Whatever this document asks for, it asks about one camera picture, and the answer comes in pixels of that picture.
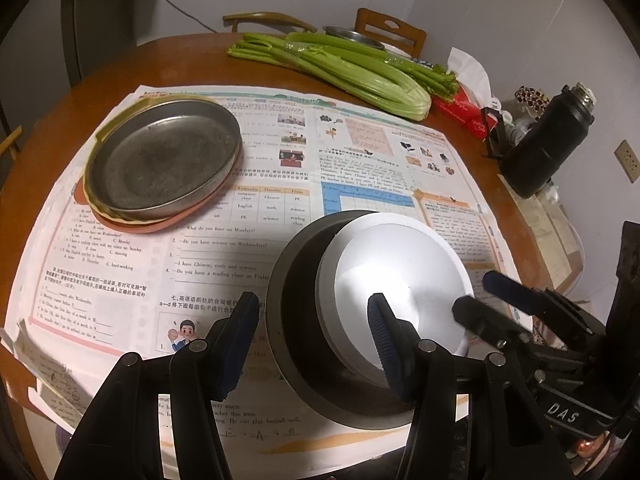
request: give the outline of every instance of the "black water bottle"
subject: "black water bottle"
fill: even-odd
[[[500,171],[513,190],[529,198],[580,145],[593,123],[593,93],[581,83],[567,85],[551,99],[529,133],[507,153]]]

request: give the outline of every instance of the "wooden table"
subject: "wooden table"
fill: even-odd
[[[2,322],[22,250],[53,183],[107,113],[140,84],[265,86],[364,104],[294,70],[227,56],[226,50],[240,36],[175,36],[139,46],[75,86],[36,123],[0,193]],[[435,108],[424,124],[443,132],[462,157],[497,218],[522,282],[547,286],[549,276],[534,237],[498,179],[496,163],[486,158],[483,143]],[[21,405],[37,411],[27,397],[27,387],[35,385],[34,377],[5,348],[0,348],[0,370],[9,394]]]

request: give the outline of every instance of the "newspaper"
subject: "newspaper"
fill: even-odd
[[[53,186],[18,267],[2,340],[38,378],[30,396],[64,427],[78,424],[124,352],[152,358],[177,351],[228,316],[244,290],[264,302],[288,241],[337,211],[393,212],[427,223],[460,256],[479,299],[530,325],[482,290],[487,270],[517,279],[516,268],[442,133],[322,96],[233,86],[143,86],[105,121],[142,96],[169,92],[208,96],[238,118],[243,162],[232,185],[164,232],[111,231],[74,200],[92,136]],[[478,341],[470,348],[486,352]],[[461,396],[458,417],[467,410]],[[214,412],[236,478],[322,474],[397,449],[408,434],[408,427],[354,430],[310,409],[282,380],[263,321],[237,389]],[[168,396],[159,398],[159,420],[165,475],[178,478]]]

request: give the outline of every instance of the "orange plate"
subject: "orange plate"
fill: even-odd
[[[95,219],[100,222],[105,227],[109,229],[113,229],[114,231],[119,231],[121,233],[131,233],[131,234],[145,234],[145,233],[156,233],[161,231],[162,229],[166,229],[167,227],[171,227],[172,225],[177,224],[179,221],[187,218],[191,213],[197,211],[202,206],[204,206],[209,200],[219,194],[221,191],[224,191],[231,180],[231,174],[241,165],[242,162],[242,151],[238,154],[236,158],[236,163],[231,168],[231,171],[227,175],[226,179],[222,181],[222,184],[213,192],[202,200],[200,200],[197,204],[192,205],[190,208],[185,209],[184,211],[179,212],[175,216],[171,216],[169,218],[165,218],[164,220],[159,220],[158,222],[154,222],[153,224],[140,224],[140,225],[132,225],[132,224],[121,224],[119,222],[111,221],[100,214],[98,214],[94,208],[89,206],[89,202],[84,195],[84,174],[80,177],[80,180],[76,184],[76,188],[74,189],[74,200],[76,203],[80,205],[89,206],[91,212],[94,214]]]

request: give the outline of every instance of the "round metal plate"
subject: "round metal plate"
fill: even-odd
[[[212,193],[242,145],[234,115],[212,101],[153,105],[100,143],[85,178],[96,199],[123,218],[161,219]]]
[[[372,46],[378,50],[384,50],[385,46],[377,40],[365,36],[364,34],[360,34],[359,32],[355,32],[354,30],[349,30],[348,28],[342,27],[323,27],[324,32],[329,36],[335,36],[336,38],[343,38],[344,40],[355,41],[356,43],[361,43],[367,46]]]
[[[324,250],[340,229],[368,213],[325,216],[287,244],[271,275],[265,317],[283,377],[312,409],[352,428],[388,430],[411,422],[414,405],[345,367],[324,338],[316,311],[316,272]]]

